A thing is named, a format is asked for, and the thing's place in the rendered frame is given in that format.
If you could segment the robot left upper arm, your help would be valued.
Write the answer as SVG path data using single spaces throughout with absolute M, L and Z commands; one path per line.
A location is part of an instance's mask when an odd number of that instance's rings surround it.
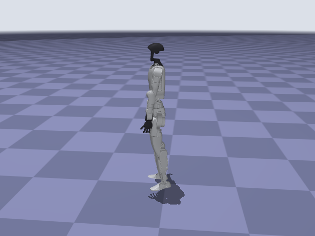
M 157 95 L 159 83 L 160 83 L 160 80 L 162 78 L 162 74 L 163 74 L 163 71 L 161 68 L 155 68 L 153 70 L 153 74 L 152 74 L 153 78 L 152 78 L 152 83 L 151 83 L 152 90 L 150 90 L 146 93 L 147 97 L 148 97 L 150 92 L 155 93 L 155 96 Z

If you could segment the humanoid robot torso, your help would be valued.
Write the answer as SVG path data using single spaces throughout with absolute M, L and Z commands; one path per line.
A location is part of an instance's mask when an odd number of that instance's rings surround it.
M 164 66 L 158 65 L 158 63 L 155 63 L 154 66 L 151 65 L 149 69 L 149 72 L 148 72 L 149 90 L 152 90 L 152 87 L 151 87 L 152 78 L 153 78 L 152 74 L 155 68 L 161 68 L 163 71 L 163 74 L 159 83 L 152 115 L 153 117 L 156 117 L 157 113 L 162 113 L 163 117 L 165 117 L 165 108 L 163 106 L 162 101 L 160 100 L 160 99 L 164 99 L 164 94 L 165 94 L 165 68 Z

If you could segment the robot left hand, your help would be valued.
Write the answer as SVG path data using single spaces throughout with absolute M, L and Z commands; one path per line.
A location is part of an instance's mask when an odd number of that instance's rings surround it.
M 153 119 L 152 119 L 153 120 Z M 144 123 L 144 125 L 140 128 L 140 129 L 142 129 L 143 127 L 144 127 L 144 131 L 143 131 L 143 133 L 145 133 L 145 131 L 146 131 L 146 133 L 150 133 L 150 128 L 152 128 L 153 127 L 153 124 L 152 124 L 152 120 L 147 120 L 147 115 L 146 115 L 146 117 L 145 117 L 145 123 Z M 148 131 L 149 130 L 149 131 Z

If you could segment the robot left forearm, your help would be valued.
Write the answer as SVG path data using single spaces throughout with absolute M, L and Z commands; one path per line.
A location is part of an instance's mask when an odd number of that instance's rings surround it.
M 155 93 L 150 92 L 148 95 L 148 98 L 149 99 L 147 100 L 146 115 L 147 115 L 147 120 L 152 120 L 153 108 L 156 101 Z

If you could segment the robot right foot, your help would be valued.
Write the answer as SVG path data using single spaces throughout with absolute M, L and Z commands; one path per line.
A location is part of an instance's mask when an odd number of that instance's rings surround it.
M 148 175 L 149 178 L 154 178 L 154 179 L 160 179 L 160 177 L 158 176 L 158 173 L 157 174 L 154 174 L 154 175 Z M 166 180 L 168 179 L 168 177 L 166 176 Z

